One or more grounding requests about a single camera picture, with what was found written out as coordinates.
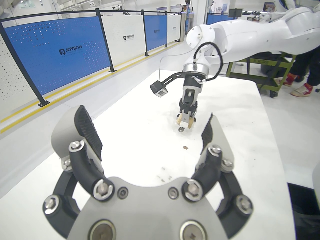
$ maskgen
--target black post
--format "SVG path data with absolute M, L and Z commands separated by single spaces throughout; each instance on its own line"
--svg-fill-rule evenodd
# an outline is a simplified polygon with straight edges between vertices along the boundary
M 1 22 L 0 22 L 0 34 L 1 34 L 2 38 L 3 38 L 4 43 L 7 45 L 11 56 L 13 57 L 13 59 L 14 59 L 15 63 L 17 64 L 19 70 L 21 71 L 22 75 L 24 76 L 26 82 L 29 84 L 30 88 L 32 89 L 32 91 L 34 92 L 36 97 L 38 98 L 38 100 L 40 102 L 38 105 L 40 107 L 44 107 L 45 105 L 47 105 L 50 102 L 46 101 L 42 97 L 42 95 L 39 92 L 39 90 L 37 89 L 36 85 L 33 83 L 33 81 L 30 78 L 28 72 L 26 71 L 25 67 L 23 66 L 23 64 L 22 64 L 22 62 L 21 62 L 16 50 L 14 49 L 14 46 L 12 45 L 12 43 L 11 43 L 11 41 L 10 41 L 10 39 L 9 39 L 9 37 L 8 37 L 8 35 L 7 35 L 7 33 L 6 33 L 6 31 L 5 31 L 5 29 L 4 29 L 4 27 L 3 27 Z
M 104 28 L 103 28 L 103 23 L 102 23 L 102 18 L 101 18 L 100 9 L 99 9 L 99 8 L 96 8 L 95 11 L 96 11 L 97 17 L 99 17 L 100 26 L 101 26 L 101 30 L 102 30 L 102 35 L 103 35 L 103 39 L 104 39 L 106 51 L 107 51 L 108 56 L 109 56 L 109 61 L 110 61 L 110 71 L 109 71 L 109 72 L 115 72 L 116 70 L 113 68 L 112 59 L 111 59 L 111 55 L 110 55 L 110 51 L 109 51 L 109 47 L 108 47 L 108 42 L 107 42 L 106 34 L 105 34 Z
M 166 20 L 167 20 L 167 43 L 165 44 L 165 47 L 168 47 L 168 12 L 165 11 L 165 16 L 166 16 Z
M 179 35 L 178 42 L 181 42 L 181 25 L 182 25 L 182 13 L 181 12 L 179 13 L 179 16 L 180 16 L 180 35 Z
M 144 29 L 144 39 L 145 39 L 145 54 L 144 54 L 144 56 L 147 57 L 149 55 L 148 55 L 148 47 L 147 47 L 146 24 L 144 22 L 144 11 L 143 11 L 143 9 L 141 10 L 141 15 L 142 15 L 142 18 L 143 18 L 143 29 Z

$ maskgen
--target white table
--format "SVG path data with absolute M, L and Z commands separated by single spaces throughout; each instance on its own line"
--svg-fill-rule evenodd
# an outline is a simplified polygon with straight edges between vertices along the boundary
M 161 79 L 172 71 L 161 71 Z M 213 112 L 233 150 L 234 173 L 254 213 L 234 239 L 295 239 L 289 192 L 279 151 L 255 83 L 218 77 L 203 86 L 198 97 L 197 122 L 178 132 L 183 80 L 168 85 L 162 98 L 150 85 L 156 71 L 94 120 L 102 140 L 106 177 L 156 186 L 180 176 L 191 177 L 202 149 L 201 133 Z M 0 200 L 0 239 L 62 239 L 42 213 L 62 172 L 52 154 Z M 77 185 L 80 208 L 89 195 Z M 222 192 L 217 185 L 208 195 L 217 208 Z

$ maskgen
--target blue panel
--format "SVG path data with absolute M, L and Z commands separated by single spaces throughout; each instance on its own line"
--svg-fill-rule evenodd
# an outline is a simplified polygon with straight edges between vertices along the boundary
M 5 30 L 42 95 L 110 66 L 98 17 L 44 21 Z
M 210 14 L 208 16 L 207 25 L 211 25 L 213 23 L 220 22 L 220 21 L 232 20 L 232 19 L 233 17 L 228 17 L 228 15 Z
M 167 43 L 167 16 L 145 15 L 145 36 L 148 50 Z

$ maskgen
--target humanoid robot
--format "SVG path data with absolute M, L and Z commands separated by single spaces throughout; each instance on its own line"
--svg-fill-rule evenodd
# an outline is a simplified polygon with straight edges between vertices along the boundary
M 275 21 L 284 16 L 288 11 L 296 8 L 296 0 L 273 0 L 276 12 L 261 14 L 260 20 L 262 21 Z
M 237 19 L 197 25 L 189 31 L 186 42 L 197 50 L 187 59 L 183 71 L 150 86 L 155 95 L 162 97 L 168 92 L 166 87 L 170 82 L 177 78 L 185 79 L 177 116 L 179 132 L 191 128 L 203 83 L 218 76 L 223 62 L 234 62 L 267 51 L 298 55 L 318 47 L 320 11 L 314 13 L 309 8 L 300 7 L 267 24 Z M 206 52 L 212 47 L 213 56 L 206 56 Z M 208 78 L 212 64 L 220 64 L 220 67 L 214 77 Z

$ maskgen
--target round metal bolt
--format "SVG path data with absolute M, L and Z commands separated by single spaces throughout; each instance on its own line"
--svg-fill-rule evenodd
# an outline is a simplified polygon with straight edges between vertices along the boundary
M 58 208 L 59 198 L 57 195 L 51 195 L 44 200 L 44 213 L 50 215 Z
M 187 221 L 180 228 L 180 240 L 206 240 L 202 225 L 196 221 Z
M 115 240 L 116 229 L 108 220 L 100 220 L 92 226 L 89 240 Z
M 103 179 L 97 181 L 93 188 L 93 196 L 99 200 L 103 201 L 111 196 L 113 192 L 113 185 L 106 184 Z
M 209 150 L 210 154 L 215 157 L 219 157 L 219 154 L 222 151 L 221 147 L 219 147 L 218 145 L 211 145 L 208 147 L 208 150 Z
M 169 196 L 170 199 L 175 200 L 179 196 L 179 191 L 177 190 L 177 188 L 171 187 L 168 190 L 168 196 Z
M 103 196 L 105 194 L 108 193 L 108 185 L 106 183 L 101 183 L 100 185 L 98 185 L 98 188 L 97 188 L 97 192 Z
M 123 200 L 123 199 L 127 198 L 128 193 L 129 192 L 126 187 L 121 187 L 120 189 L 118 189 L 117 196 L 119 199 Z
M 200 183 L 194 179 L 189 179 L 186 182 L 188 184 L 185 192 L 186 198 L 193 202 L 201 200 L 203 191 Z
M 223 164 L 228 168 L 233 166 L 233 163 L 230 160 L 226 160 L 226 159 L 223 160 Z
M 190 184 L 188 186 L 188 192 L 192 195 L 192 196 L 197 196 L 199 194 L 199 187 L 196 184 Z
M 250 215 L 253 211 L 252 203 L 246 195 L 238 195 L 235 203 L 239 210 L 245 215 Z
M 79 147 L 81 147 L 81 144 L 79 141 L 74 141 L 71 143 L 71 149 L 78 149 Z

